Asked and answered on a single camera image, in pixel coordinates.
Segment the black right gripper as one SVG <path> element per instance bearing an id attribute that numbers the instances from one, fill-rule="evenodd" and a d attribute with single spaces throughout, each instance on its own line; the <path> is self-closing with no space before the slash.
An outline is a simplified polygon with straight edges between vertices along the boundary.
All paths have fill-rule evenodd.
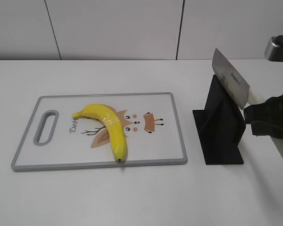
<path id="1" fill-rule="evenodd" d="M 268 121 L 266 123 L 266 103 L 268 105 Z M 249 105 L 243 109 L 246 124 L 251 124 L 252 134 L 255 136 L 271 136 L 283 139 L 283 94 L 270 97 L 266 103 Z"/>

